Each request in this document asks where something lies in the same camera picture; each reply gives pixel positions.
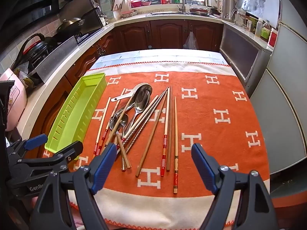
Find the green plastic utensil tray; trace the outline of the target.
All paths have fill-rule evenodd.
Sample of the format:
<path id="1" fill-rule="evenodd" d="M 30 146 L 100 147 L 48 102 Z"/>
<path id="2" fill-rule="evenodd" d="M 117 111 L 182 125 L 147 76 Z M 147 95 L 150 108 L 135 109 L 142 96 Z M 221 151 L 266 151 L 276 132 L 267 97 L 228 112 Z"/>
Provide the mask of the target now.
<path id="1" fill-rule="evenodd" d="M 52 125 L 46 150 L 55 154 L 75 141 L 83 142 L 106 86 L 104 73 L 83 76 L 78 80 Z"/>

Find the white chopstick red end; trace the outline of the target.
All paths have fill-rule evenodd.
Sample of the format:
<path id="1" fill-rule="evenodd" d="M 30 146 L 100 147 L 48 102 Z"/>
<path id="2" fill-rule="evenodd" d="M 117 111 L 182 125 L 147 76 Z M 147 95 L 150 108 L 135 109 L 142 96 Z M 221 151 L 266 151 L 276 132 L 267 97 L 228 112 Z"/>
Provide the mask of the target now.
<path id="1" fill-rule="evenodd" d="M 94 148 L 94 152 L 93 152 L 93 159 L 95 158 L 95 156 L 97 154 L 97 150 L 98 150 L 98 146 L 99 146 L 100 134 L 101 134 L 101 131 L 102 131 L 102 127 L 103 127 L 103 124 L 104 124 L 104 120 L 105 120 L 105 116 L 106 116 L 106 113 L 107 113 L 107 110 L 108 110 L 108 106 L 109 106 L 110 100 L 111 100 L 111 97 L 109 97 L 108 100 L 107 100 L 107 103 L 106 103 L 106 106 L 105 106 L 105 109 L 104 109 L 104 113 L 102 115 L 102 119 L 101 119 L 101 122 L 100 122 L 100 125 L 99 125 L 99 130 L 98 130 L 98 133 L 97 133 L 95 148 Z"/>

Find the white ceramic soup spoon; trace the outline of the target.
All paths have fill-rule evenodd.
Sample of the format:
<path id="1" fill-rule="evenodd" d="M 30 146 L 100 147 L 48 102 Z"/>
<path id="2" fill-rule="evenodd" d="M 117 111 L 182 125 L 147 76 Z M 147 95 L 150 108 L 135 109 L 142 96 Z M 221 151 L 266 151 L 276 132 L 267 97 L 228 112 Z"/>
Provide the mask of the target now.
<path id="1" fill-rule="evenodd" d="M 126 94 L 123 94 L 123 95 L 120 95 L 120 96 L 112 98 L 111 102 L 117 102 L 117 101 L 120 101 L 122 99 L 133 97 L 135 95 L 135 92 L 136 92 L 136 90 L 132 89 L 130 92 L 128 92 Z"/>

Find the white plastic bag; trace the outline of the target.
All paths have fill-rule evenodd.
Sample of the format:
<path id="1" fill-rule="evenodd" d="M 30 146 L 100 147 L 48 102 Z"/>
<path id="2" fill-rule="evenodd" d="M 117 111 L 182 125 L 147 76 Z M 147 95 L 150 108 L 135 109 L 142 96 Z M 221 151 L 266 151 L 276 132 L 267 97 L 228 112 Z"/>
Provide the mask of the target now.
<path id="1" fill-rule="evenodd" d="M 189 36 L 187 37 L 187 40 L 185 41 L 185 44 L 183 45 L 184 49 L 194 49 L 198 50 L 198 44 L 195 35 L 193 32 L 189 33 Z"/>

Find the large steel soup spoon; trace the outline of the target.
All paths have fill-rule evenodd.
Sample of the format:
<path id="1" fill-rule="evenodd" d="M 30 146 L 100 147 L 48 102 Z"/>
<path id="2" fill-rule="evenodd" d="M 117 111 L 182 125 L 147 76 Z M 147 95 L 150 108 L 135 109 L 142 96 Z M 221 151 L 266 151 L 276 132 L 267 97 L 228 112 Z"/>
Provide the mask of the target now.
<path id="1" fill-rule="evenodd" d="M 142 91 L 142 90 L 148 90 L 150 92 L 150 94 L 152 94 L 153 92 L 153 88 L 151 85 L 149 85 L 148 83 L 140 83 L 136 86 L 137 90 L 135 93 L 135 97 L 134 100 L 132 100 L 132 104 L 130 104 L 130 106 L 127 108 L 127 111 L 129 111 L 131 108 L 134 108 L 134 104 L 135 104 L 135 100 L 137 97 L 137 94 Z"/>

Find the white chopstick red bands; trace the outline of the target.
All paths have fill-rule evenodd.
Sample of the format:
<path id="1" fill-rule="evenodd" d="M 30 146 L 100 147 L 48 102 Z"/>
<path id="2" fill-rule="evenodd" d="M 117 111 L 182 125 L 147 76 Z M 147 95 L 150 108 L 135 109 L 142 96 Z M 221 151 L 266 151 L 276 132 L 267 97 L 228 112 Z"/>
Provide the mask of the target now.
<path id="1" fill-rule="evenodd" d="M 161 174 L 160 174 L 161 177 L 163 177 L 165 174 L 168 126 L 169 126 L 169 104 L 170 104 L 170 87 L 168 87 L 168 90 L 167 90 L 167 106 L 166 106 L 166 112 L 165 112 L 165 126 L 164 126 L 164 138 L 163 138 L 163 149 L 162 149 L 162 160 L 161 160 Z"/>

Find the dark brown wooden chopstick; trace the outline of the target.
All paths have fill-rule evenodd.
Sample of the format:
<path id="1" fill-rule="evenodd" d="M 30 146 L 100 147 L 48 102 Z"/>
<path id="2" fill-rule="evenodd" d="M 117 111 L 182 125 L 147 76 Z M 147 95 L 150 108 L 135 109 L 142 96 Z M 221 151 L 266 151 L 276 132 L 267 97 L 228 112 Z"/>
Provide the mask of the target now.
<path id="1" fill-rule="evenodd" d="M 172 86 L 170 86 L 170 91 L 169 91 L 169 121 L 168 121 L 168 145 L 167 145 L 167 164 L 166 164 L 166 170 L 167 172 L 170 171 L 170 166 L 171 166 L 171 131 L 172 131 L 172 126 L 171 126 L 171 114 L 172 114 Z"/>

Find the ivory chopstick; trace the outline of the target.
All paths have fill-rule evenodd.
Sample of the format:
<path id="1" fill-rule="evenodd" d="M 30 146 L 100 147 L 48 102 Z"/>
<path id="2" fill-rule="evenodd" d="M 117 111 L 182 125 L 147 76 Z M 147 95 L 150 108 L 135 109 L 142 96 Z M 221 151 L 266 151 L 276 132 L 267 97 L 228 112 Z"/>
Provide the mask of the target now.
<path id="1" fill-rule="evenodd" d="M 158 99 L 158 95 L 156 95 L 153 100 L 149 103 L 149 105 L 147 106 L 147 108 L 143 111 L 143 113 L 140 115 L 140 117 L 137 119 L 137 121 L 130 127 L 130 129 L 128 130 L 128 132 L 124 135 L 124 137 L 121 139 L 121 142 L 118 142 L 118 144 L 116 145 L 116 147 L 118 149 L 120 149 L 120 144 L 124 142 L 125 140 L 128 139 L 128 136 L 131 134 L 131 132 L 137 127 L 138 123 L 142 120 L 142 118 L 146 115 L 146 113 L 149 111 L 149 109 L 151 108 L 151 106 L 154 104 L 154 102 Z"/>

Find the orange H-pattern blanket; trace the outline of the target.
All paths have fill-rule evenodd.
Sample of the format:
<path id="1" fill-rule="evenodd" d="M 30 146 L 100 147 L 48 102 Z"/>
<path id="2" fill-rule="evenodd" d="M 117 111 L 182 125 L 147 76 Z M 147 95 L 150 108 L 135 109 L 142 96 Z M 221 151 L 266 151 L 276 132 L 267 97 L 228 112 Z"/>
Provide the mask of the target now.
<path id="1" fill-rule="evenodd" d="M 270 183 L 268 157 L 260 124 L 252 104 L 233 69 L 222 61 L 129 61 L 124 64 L 96 63 L 88 75 L 104 73 L 107 86 L 93 113 L 76 170 L 92 160 L 96 136 L 109 97 L 129 92 L 139 83 L 148 83 L 153 96 L 172 86 L 171 166 L 161 174 L 161 160 L 167 97 L 139 177 L 142 158 L 160 105 L 130 149 L 131 168 L 122 171 L 117 159 L 95 200 L 106 223 L 134 229 L 198 229 L 207 214 L 213 195 L 193 163 L 191 147 L 199 143 L 219 164 L 233 171 L 256 170 L 265 185 Z M 174 97 L 178 117 L 178 193 L 174 184 Z M 107 120 L 114 108 L 126 101 L 109 103 L 101 134 L 108 135 Z"/>

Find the stainless dishwasher cabinet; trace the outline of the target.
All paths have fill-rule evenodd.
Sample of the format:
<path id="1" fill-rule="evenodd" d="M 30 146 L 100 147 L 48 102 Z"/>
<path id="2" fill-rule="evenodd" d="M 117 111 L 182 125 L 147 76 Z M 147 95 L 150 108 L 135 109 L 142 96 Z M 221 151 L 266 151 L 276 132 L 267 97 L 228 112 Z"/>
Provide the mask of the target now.
<path id="1" fill-rule="evenodd" d="M 251 97 L 268 65 L 272 50 L 252 33 L 225 22 L 220 53 L 234 70 L 248 97 Z"/>

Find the wooden handled steel spoon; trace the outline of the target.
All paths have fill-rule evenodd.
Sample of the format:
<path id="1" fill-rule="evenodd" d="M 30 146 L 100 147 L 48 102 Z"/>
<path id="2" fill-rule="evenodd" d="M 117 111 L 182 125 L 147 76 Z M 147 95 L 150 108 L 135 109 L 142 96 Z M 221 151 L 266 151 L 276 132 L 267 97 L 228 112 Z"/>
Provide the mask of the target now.
<path id="1" fill-rule="evenodd" d="M 126 151 L 125 151 L 125 148 L 124 148 L 124 145 L 123 145 L 123 142 L 124 142 L 124 137 L 120 137 L 119 135 L 119 130 L 120 128 L 122 127 L 123 128 L 123 131 L 124 131 L 124 128 L 125 126 L 127 125 L 127 122 L 128 122 L 128 115 L 127 114 L 124 114 L 121 118 L 121 120 L 119 120 L 119 125 L 116 129 L 116 138 L 118 139 L 118 144 L 119 144 L 119 147 L 120 147 L 120 152 L 121 152 L 121 156 L 122 156 L 122 171 L 126 171 L 127 168 L 131 168 L 131 165 L 130 165 L 130 162 L 127 158 L 127 154 L 126 154 Z"/>

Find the black frying pan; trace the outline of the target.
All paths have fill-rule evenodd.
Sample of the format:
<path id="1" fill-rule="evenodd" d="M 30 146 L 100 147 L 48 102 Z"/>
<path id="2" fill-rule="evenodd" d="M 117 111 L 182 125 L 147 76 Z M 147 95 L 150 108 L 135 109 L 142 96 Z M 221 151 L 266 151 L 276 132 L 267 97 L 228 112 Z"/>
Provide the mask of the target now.
<path id="1" fill-rule="evenodd" d="M 91 9 L 80 18 L 75 17 L 70 20 L 64 19 L 56 32 L 57 34 L 79 34 L 84 28 L 90 26 L 93 23 L 94 17 L 97 17 L 96 9 Z"/>

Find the steel tablespoon patterned handle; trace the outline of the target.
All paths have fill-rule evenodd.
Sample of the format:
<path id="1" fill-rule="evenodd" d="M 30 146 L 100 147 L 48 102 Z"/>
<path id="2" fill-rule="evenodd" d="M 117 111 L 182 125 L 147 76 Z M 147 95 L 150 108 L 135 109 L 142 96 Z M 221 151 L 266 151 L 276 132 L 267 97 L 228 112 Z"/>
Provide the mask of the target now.
<path id="1" fill-rule="evenodd" d="M 134 104 L 135 113 L 134 113 L 134 116 L 132 117 L 132 119 L 130 120 L 130 122 L 128 123 L 126 129 L 125 129 L 125 132 L 124 132 L 125 136 L 128 135 L 128 131 L 133 126 L 137 115 L 139 115 L 140 113 L 142 113 L 145 110 L 145 108 L 146 108 L 146 106 L 149 102 L 149 99 L 150 99 L 150 92 L 148 90 L 142 90 L 137 94 L 135 104 Z"/>

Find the stainless splash guard panel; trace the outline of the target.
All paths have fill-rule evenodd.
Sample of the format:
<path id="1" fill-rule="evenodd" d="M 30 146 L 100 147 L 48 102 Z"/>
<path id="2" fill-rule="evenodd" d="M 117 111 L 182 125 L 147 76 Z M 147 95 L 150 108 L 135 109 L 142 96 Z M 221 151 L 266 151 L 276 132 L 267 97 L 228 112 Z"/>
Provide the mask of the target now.
<path id="1" fill-rule="evenodd" d="M 40 83 L 45 83 L 56 71 L 59 65 L 78 48 L 74 36 L 66 40 L 52 51 L 35 69 L 34 74 L 39 77 Z"/>

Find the bamboo chopstick red tip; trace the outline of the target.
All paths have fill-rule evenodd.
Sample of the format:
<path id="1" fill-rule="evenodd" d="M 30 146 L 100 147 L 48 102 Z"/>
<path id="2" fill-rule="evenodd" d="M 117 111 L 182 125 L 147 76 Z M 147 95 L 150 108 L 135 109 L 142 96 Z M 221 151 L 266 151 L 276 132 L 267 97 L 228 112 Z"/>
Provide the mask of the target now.
<path id="1" fill-rule="evenodd" d="M 174 147 L 174 184 L 173 193 L 178 193 L 178 117 L 177 117 L 177 103 L 174 97 L 174 124 L 175 124 L 175 147 Z"/>

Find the twisted steel chopstick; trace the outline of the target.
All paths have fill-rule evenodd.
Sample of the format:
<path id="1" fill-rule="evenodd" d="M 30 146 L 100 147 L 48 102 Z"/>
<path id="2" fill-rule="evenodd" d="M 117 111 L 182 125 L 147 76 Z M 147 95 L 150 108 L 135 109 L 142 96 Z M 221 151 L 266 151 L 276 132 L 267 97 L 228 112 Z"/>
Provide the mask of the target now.
<path id="1" fill-rule="evenodd" d="M 152 109 L 154 108 L 155 105 L 157 105 L 157 103 L 162 99 L 162 97 L 164 96 L 164 94 L 166 93 L 167 89 L 164 90 L 162 92 L 162 94 L 160 94 L 160 96 L 158 96 L 158 99 L 154 102 L 154 104 L 151 106 L 151 108 L 149 109 L 149 111 L 146 113 L 146 115 L 142 118 L 142 120 L 138 123 L 137 127 L 131 132 L 131 134 L 128 136 L 128 139 L 125 140 L 123 142 L 123 145 L 125 146 L 125 144 L 127 144 L 127 142 L 129 142 L 130 138 L 136 133 L 136 131 L 138 130 L 138 128 L 142 125 L 142 123 L 145 121 L 146 117 L 149 115 L 149 113 L 152 111 Z"/>
<path id="2" fill-rule="evenodd" d="M 136 131 L 136 133 L 130 138 L 129 142 L 127 142 L 127 144 L 125 144 L 125 151 L 128 154 L 130 149 L 133 147 L 133 145 L 135 144 L 135 142 L 137 141 L 138 137 L 140 136 L 140 134 L 142 133 L 143 129 L 146 127 L 147 122 L 150 120 L 151 115 L 153 114 L 153 112 L 155 112 L 158 104 L 160 103 L 160 101 L 157 103 L 157 105 L 155 105 L 152 109 L 152 111 L 149 113 L 149 115 L 146 117 L 145 121 L 142 123 L 142 125 L 138 128 L 138 130 Z"/>

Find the bamboo chopstick black band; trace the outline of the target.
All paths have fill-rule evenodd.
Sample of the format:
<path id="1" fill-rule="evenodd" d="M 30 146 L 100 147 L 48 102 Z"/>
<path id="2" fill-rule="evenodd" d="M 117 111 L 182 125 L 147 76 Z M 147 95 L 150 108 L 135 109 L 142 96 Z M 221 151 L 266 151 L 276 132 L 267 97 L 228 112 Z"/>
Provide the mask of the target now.
<path id="1" fill-rule="evenodd" d="M 111 133 L 108 136 L 108 139 L 106 140 L 105 144 L 102 147 L 102 151 L 100 152 L 100 154 L 102 154 L 102 152 L 105 150 L 105 148 L 107 147 L 107 145 L 111 142 L 111 140 L 113 139 L 113 135 L 115 134 L 115 131 L 119 125 L 119 120 L 121 120 L 122 116 L 125 114 L 125 112 L 127 111 L 127 108 L 130 106 L 130 104 L 132 104 L 132 100 L 134 100 L 134 97 L 130 97 L 127 104 L 125 105 L 125 107 L 123 107 L 122 109 L 119 110 L 119 112 L 121 112 L 121 115 L 118 118 L 118 121 L 116 123 L 116 125 L 114 126 L 114 128 L 111 130 Z"/>

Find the stainless steel kettle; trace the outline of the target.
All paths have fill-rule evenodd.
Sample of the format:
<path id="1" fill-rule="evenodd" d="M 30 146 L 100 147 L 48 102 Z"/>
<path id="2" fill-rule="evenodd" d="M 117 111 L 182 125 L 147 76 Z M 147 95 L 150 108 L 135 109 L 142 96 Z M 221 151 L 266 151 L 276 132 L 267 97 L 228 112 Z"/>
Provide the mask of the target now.
<path id="1" fill-rule="evenodd" d="M 233 11 L 235 9 L 235 0 L 217 0 L 218 12 L 221 14 L 222 20 L 233 22 Z"/>

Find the pink rice cooker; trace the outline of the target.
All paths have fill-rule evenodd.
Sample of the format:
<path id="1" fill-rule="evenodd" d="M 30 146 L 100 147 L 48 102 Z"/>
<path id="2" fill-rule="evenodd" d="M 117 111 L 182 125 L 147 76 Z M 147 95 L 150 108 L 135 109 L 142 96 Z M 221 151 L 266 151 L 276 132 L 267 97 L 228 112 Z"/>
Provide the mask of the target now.
<path id="1" fill-rule="evenodd" d="M 9 93 L 7 127 L 6 131 L 12 131 L 18 124 L 21 114 L 26 108 L 26 89 L 13 71 L 8 68 L 2 75 L 1 81 L 14 81 Z"/>

